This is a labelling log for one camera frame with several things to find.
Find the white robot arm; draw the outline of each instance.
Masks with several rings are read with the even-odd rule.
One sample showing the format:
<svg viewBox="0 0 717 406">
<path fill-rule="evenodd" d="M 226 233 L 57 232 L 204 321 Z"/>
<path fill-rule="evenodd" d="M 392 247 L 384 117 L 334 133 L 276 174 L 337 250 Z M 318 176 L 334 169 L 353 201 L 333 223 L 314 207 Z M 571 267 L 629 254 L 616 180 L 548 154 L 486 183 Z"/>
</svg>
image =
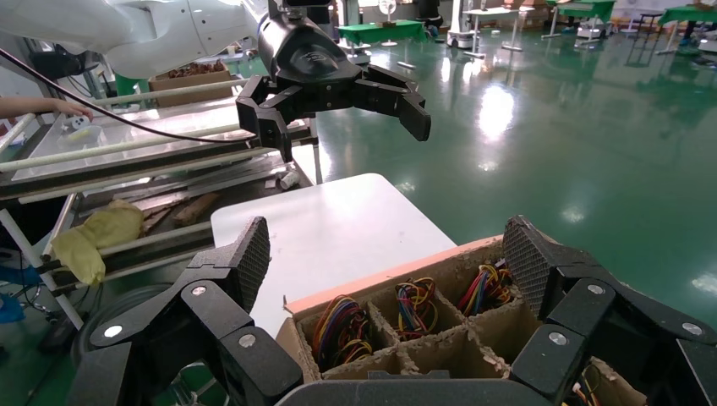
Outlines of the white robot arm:
<svg viewBox="0 0 717 406">
<path fill-rule="evenodd" d="M 267 15 L 266 0 L 0 0 L 0 30 L 102 53 L 134 79 L 256 37 Z"/>
</svg>

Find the robotic arm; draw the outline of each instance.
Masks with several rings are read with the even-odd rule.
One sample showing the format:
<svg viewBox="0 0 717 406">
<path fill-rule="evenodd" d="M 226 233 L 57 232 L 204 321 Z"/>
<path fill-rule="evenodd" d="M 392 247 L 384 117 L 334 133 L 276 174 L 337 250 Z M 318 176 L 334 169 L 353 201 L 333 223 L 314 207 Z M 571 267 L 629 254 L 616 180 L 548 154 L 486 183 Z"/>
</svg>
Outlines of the robotic arm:
<svg viewBox="0 0 717 406">
<path fill-rule="evenodd" d="M 58 42 L 71 52 L 103 53 L 129 78 L 149 78 L 219 53 L 249 36 L 269 76 L 254 76 L 237 99 L 239 124 L 262 146 L 291 157 L 287 124 L 314 113 L 357 107 L 398 117 L 425 141 L 430 115 L 418 85 L 386 69 L 367 70 L 301 8 L 329 0 L 0 0 L 0 30 Z"/>
</svg>

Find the cardboard piece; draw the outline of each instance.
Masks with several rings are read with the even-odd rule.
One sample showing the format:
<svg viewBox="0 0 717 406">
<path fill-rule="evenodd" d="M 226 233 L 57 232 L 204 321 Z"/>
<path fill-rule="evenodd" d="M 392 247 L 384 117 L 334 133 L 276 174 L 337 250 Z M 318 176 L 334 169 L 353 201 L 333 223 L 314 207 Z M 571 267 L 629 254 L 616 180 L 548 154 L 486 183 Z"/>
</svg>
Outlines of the cardboard piece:
<svg viewBox="0 0 717 406">
<path fill-rule="evenodd" d="M 285 304 L 293 317 L 284 321 L 276 340 L 301 366 L 305 383 L 367 379 L 372 370 L 401 375 L 448 370 L 451 378 L 507 378 L 510 363 L 540 326 L 520 293 L 513 288 L 515 299 L 511 303 L 470 317 L 464 317 L 453 305 L 477 276 L 478 265 L 502 257 L 501 243 L 501 236 L 483 239 Z M 428 336 L 400 342 L 393 330 L 397 324 L 394 288 L 397 283 L 419 277 L 432 277 L 436 283 L 434 303 L 439 309 L 439 323 Z M 351 296 L 368 311 L 374 353 L 321 373 L 309 343 L 321 313 L 338 294 Z M 599 381 L 595 393 L 602 405 L 644 405 L 644 395 L 605 363 L 601 365 L 598 359 L 593 362 L 596 368 L 588 368 L 586 375 L 590 382 Z"/>
<path fill-rule="evenodd" d="M 177 89 L 181 87 L 190 87 L 197 85 L 206 85 L 208 83 L 226 82 L 231 80 L 232 76 L 229 74 L 229 70 L 222 70 L 221 72 L 213 72 L 210 74 L 197 74 L 194 76 L 186 76 L 183 78 L 172 78 L 169 79 L 167 74 L 160 74 L 149 80 L 150 91 L 167 91 L 170 89 Z M 222 99 L 232 96 L 232 89 L 227 87 L 225 89 L 216 89 L 213 91 L 197 91 L 195 93 L 188 93 L 186 95 L 177 96 L 164 96 L 157 97 L 158 107 L 172 107 L 180 106 L 183 104 L 206 102 L 209 100 Z"/>
</svg>

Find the blue object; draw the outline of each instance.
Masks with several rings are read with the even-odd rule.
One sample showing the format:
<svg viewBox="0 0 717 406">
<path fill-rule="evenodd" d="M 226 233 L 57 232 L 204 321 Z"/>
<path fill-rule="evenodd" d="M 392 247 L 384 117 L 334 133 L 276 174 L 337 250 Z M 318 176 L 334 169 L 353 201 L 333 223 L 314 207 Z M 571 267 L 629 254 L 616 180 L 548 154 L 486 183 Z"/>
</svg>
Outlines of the blue object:
<svg viewBox="0 0 717 406">
<path fill-rule="evenodd" d="M 0 305 L 0 324 L 14 323 L 25 318 L 18 298 L 0 294 L 0 300 L 3 301 L 3 304 Z"/>
<path fill-rule="evenodd" d="M 0 266 L 0 281 L 10 282 L 15 285 L 39 285 L 42 283 L 40 275 L 35 268 L 28 266 L 25 269 L 8 268 Z"/>
</svg>

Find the green floor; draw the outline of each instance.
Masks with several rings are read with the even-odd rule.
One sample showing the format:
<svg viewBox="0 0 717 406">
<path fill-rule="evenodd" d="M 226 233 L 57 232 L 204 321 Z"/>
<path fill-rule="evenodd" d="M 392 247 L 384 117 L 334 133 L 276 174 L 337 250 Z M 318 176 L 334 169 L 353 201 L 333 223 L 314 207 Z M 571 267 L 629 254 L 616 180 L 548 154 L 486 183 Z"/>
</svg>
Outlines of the green floor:
<svg viewBox="0 0 717 406">
<path fill-rule="evenodd" d="M 717 327 L 715 72 L 621 36 L 580 50 L 574 36 L 530 32 L 511 53 L 499 48 L 509 35 L 486 31 L 487 58 L 476 62 L 433 43 L 372 48 L 374 63 L 420 83 L 430 140 L 414 141 L 395 118 L 322 113 L 326 179 L 380 173 L 457 244 L 526 215 Z M 22 404 L 49 365 L 33 349 L 43 328 L 36 318 L 0 327 L 12 357 L 0 365 L 1 404 Z M 64 361 L 32 404 L 60 404 L 72 371 Z"/>
</svg>

